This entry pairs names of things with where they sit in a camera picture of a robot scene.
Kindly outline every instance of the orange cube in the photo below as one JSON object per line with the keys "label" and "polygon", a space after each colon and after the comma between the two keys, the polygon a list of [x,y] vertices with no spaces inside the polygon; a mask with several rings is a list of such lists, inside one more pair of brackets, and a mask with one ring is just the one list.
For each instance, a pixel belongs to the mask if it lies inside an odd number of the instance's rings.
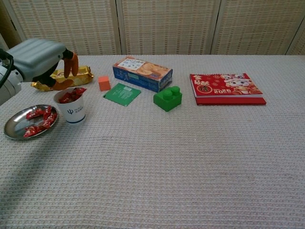
{"label": "orange cube", "polygon": [[109,77],[107,75],[99,76],[99,86],[101,91],[108,91],[111,89]]}

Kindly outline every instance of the black cable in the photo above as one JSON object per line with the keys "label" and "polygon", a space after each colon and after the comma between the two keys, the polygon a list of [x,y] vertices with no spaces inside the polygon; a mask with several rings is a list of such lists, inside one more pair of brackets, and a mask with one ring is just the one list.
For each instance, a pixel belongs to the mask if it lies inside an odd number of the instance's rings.
{"label": "black cable", "polygon": [[14,64],[14,59],[11,55],[9,55],[7,52],[3,51],[2,49],[0,49],[0,58],[2,60],[8,59],[10,61],[10,64],[8,66],[7,71],[6,71],[6,73],[4,74],[3,78],[0,81],[0,88],[1,88],[4,85],[5,81],[7,80],[7,78],[9,77],[9,75],[11,73],[11,70],[12,70],[13,64]]}

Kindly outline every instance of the gold candy bag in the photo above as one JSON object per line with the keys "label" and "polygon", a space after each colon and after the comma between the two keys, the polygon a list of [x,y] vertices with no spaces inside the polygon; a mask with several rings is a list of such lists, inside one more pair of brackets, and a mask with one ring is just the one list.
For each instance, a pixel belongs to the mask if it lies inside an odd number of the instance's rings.
{"label": "gold candy bag", "polygon": [[[58,81],[59,83],[65,81],[67,79],[71,79],[74,82],[71,85],[71,87],[76,87],[76,86],[80,86],[80,85],[90,83],[92,81],[93,77],[94,77],[94,75],[91,73],[90,67],[85,66],[85,65],[84,66],[79,66],[78,73],[77,73],[76,76],[73,76],[72,73],[70,73],[68,78],[65,78],[63,76],[63,71],[64,71],[63,69],[55,70],[55,72],[53,72],[51,77],[53,79],[55,79],[56,81]],[[48,91],[53,90],[53,89],[49,88],[47,85],[41,84],[39,81],[32,82],[31,86],[37,88],[38,90],[40,90],[42,92],[48,92]]]}

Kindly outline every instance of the metal plate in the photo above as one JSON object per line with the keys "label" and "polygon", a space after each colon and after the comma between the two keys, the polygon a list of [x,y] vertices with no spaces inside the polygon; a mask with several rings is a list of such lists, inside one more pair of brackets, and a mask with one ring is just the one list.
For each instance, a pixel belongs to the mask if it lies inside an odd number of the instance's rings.
{"label": "metal plate", "polygon": [[[10,118],[6,122],[6,124],[4,126],[4,134],[11,139],[27,140],[29,138],[36,137],[36,136],[44,133],[45,131],[49,130],[49,129],[46,129],[46,130],[41,131],[40,133],[30,136],[30,137],[23,136],[25,134],[26,127],[38,125],[39,123],[41,123],[43,121],[42,115],[28,120],[28,119],[26,119],[27,113],[30,111],[35,111],[38,108],[45,110],[48,106],[49,105],[44,105],[44,104],[31,106],[29,108],[26,108],[26,109],[16,113],[12,118]],[[52,108],[51,112],[53,114],[57,113],[57,110],[55,107],[51,106],[51,108]],[[58,115],[57,115],[56,119],[54,120],[54,122],[52,123],[50,128],[52,128],[52,126],[56,123],[57,119],[58,119]]]}

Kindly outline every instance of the white cup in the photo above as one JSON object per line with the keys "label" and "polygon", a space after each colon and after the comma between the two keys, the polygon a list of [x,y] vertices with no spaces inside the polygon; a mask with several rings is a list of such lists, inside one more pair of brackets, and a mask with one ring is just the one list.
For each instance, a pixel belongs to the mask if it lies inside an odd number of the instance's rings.
{"label": "white cup", "polygon": [[81,95],[79,99],[73,101],[72,103],[59,103],[59,99],[62,98],[67,92],[72,92],[73,89],[74,88],[68,88],[58,92],[54,95],[54,101],[68,123],[79,124],[85,121],[86,118],[83,96]]}

